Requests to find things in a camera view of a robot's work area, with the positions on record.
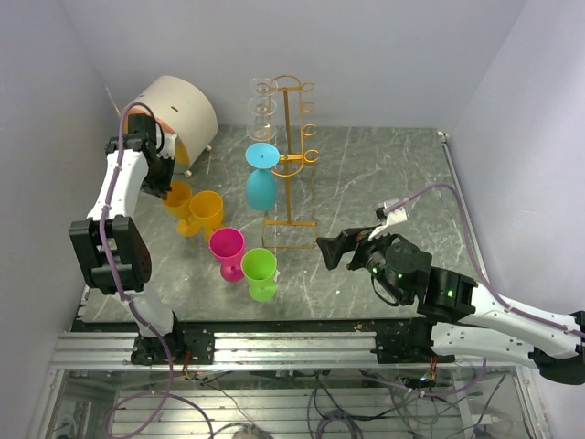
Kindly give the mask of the orange plastic goblet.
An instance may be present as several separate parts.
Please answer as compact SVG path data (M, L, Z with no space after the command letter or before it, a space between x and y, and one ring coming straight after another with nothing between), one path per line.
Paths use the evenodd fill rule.
M170 188L163 203L167 212L177 219L177 233L185 238L196 236L201 231L201 226L189 207L193 197L190 185L185 181L176 180L171 183Z
M212 235L224 228L224 202L219 193L205 190L196 193L189 203L191 214L203 229L203 237L210 242Z

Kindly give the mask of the pink plastic goblet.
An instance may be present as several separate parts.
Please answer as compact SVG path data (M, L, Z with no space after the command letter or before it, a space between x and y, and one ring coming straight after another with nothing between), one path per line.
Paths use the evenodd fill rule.
M210 238L209 247L220 265L222 278L231 283L241 281L244 277L241 260L245 252L245 239L242 233L228 227L216 230Z

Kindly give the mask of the teal plastic goblet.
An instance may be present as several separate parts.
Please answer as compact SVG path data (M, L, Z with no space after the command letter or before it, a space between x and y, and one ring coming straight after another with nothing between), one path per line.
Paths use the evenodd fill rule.
M257 211L273 208L278 198L278 184L271 170L279 163L278 149L268 143L255 143L245 153L246 161L254 170L245 187L247 204Z

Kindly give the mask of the clear wine glass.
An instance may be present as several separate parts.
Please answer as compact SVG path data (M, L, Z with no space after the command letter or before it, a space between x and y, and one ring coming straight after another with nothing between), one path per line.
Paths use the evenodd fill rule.
M255 117L268 117L275 113L276 101L271 96L255 96L248 101L248 110Z
M278 89L278 83L273 78L256 77L250 82L250 90L258 97L271 97Z
M246 132L251 140L261 143L268 143L276 135L276 129L264 120L250 124Z

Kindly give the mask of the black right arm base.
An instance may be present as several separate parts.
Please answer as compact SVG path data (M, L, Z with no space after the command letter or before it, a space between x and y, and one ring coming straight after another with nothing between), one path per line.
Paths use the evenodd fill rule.
M378 364L422 364L437 358L440 364L453 363L454 355L433 350L431 332L436 327L422 317L375 320L374 347L370 352Z

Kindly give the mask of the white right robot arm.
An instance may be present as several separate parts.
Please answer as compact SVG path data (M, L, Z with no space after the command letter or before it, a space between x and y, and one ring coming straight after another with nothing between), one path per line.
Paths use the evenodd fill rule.
M430 253L398 234L371 233L345 229L316 244L328 270L351 253L347 270L367 271L380 300L393 307L415 305L414 333L402 341L409 359L483 357L535 369L556 383L583 384L583 312L559 314L496 295L485 281L433 266Z

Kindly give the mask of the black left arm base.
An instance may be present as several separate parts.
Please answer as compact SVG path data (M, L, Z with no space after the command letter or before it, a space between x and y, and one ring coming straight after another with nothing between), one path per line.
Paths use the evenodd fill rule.
M176 321L171 333L162 336L175 364L210 365L214 361L215 338L209 329ZM167 365L168 356L158 337L139 335L130 356L133 365Z

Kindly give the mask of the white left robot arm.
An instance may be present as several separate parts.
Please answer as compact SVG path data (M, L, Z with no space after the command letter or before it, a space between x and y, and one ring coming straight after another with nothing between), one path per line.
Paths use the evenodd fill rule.
M69 227L85 284L117 296L139 334L156 337L154 352L166 363L186 354L186 340L173 332L173 311L147 288L152 259L133 216L140 194L164 199L171 191L176 140L149 112L125 116L105 146L106 174L94 206Z

